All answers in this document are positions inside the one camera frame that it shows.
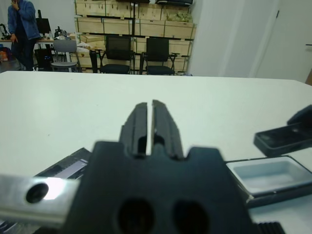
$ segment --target wooden crate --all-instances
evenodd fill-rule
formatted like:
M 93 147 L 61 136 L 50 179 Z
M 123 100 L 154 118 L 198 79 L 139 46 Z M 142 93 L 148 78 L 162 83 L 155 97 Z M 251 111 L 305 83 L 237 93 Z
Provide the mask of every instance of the wooden crate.
M 107 1 L 81 1 L 75 2 L 76 15 L 107 16 L 130 18 L 133 16 L 133 7 L 129 2 Z
M 76 30 L 80 33 L 132 34 L 132 20 L 76 18 Z
M 129 2 L 106 1 L 106 16 L 131 18 L 133 7 Z
M 104 33 L 131 35 L 132 20 L 129 19 L 102 19 L 104 22 Z
M 196 30 L 194 23 L 183 23 L 174 21 L 165 21 L 166 38 L 194 39 Z
M 80 33 L 104 33 L 102 19 L 76 18 L 76 31 Z
M 82 73 L 93 73 L 93 70 L 92 69 L 83 68 L 82 69 Z
M 142 20 L 161 20 L 161 5 L 141 3 L 136 11 L 136 18 Z
M 77 1 L 75 2 L 76 15 L 106 16 L 105 1 Z
M 167 20 L 168 15 L 179 12 L 189 13 L 189 11 L 189 7 L 141 3 L 136 10 L 136 18 L 141 20 Z
M 160 20 L 136 20 L 136 36 L 194 39 L 196 24 Z
M 105 50 L 105 36 L 80 35 L 80 42 L 89 44 L 92 48 Z
M 165 21 L 136 20 L 136 36 L 164 37 Z
M 134 38 L 134 51 L 138 54 L 146 52 L 146 38 Z M 169 53 L 178 53 L 179 56 L 190 56 L 192 41 L 169 40 Z
M 190 8 L 186 6 L 163 6 L 160 20 L 167 20 L 167 16 L 177 13 L 190 13 Z

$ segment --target blue hoodie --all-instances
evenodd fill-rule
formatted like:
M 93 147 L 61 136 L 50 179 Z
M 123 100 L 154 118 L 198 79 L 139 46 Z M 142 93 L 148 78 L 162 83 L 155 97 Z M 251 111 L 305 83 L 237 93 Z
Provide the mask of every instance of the blue hoodie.
M 26 0 L 19 0 L 19 15 L 29 40 L 40 38 L 35 16 L 36 10 L 34 5 Z M 15 33 L 17 26 L 17 11 L 13 6 L 8 9 L 8 26 L 10 34 Z

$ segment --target white table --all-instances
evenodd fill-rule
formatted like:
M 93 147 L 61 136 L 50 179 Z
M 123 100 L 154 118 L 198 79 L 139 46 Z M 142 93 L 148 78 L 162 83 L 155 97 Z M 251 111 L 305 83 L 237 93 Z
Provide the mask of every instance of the white table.
M 166 103 L 183 150 L 216 147 L 225 160 L 264 157 L 254 134 L 286 125 L 312 103 L 312 87 L 291 80 L 0 74 L 0 173 L 33 176 L 97 140 L 117 141 L 134 106 Z M 312 150 L 292 155 L 312 170 Z M 312 196 L 253 209 L 255 221 L 281 221 L 288 234 L 312 233 Z

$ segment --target plastic container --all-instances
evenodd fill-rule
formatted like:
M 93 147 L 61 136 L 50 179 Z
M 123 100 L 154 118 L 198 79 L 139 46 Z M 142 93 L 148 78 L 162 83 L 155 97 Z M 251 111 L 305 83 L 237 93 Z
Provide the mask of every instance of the plastic container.
M 290 157 L 227 163 L 241 186 L 251 195 L 286 190 L 312 183 L 312 174 Z

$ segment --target black office chair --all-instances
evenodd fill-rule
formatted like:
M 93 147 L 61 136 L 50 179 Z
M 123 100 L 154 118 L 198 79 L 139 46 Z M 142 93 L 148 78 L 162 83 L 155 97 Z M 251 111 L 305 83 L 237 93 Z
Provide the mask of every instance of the black office chair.
M 175 60 L 178 53 L 169 55 L 169 39 L 165 38 L 148 38 L 146 45 L 146 71 L 148 75 L 174 75 Z M 172 67 L 167 66 L 149 66 L 148 62 L 167 62 L 168 59 L 172 62 Z
M 100 72 L 114 74 L 129 74 L 131 61 L 133 61 L 133 69 L 135 69 L 135 54 L 131 51 L 131 38 L 119 36 L 106 37 L 106 50 L 101 56 Z M 120 64 L 107 64 L 103 66 L 103 59 L 106 55 L 107 59 L 130 61 L 130 66 Z

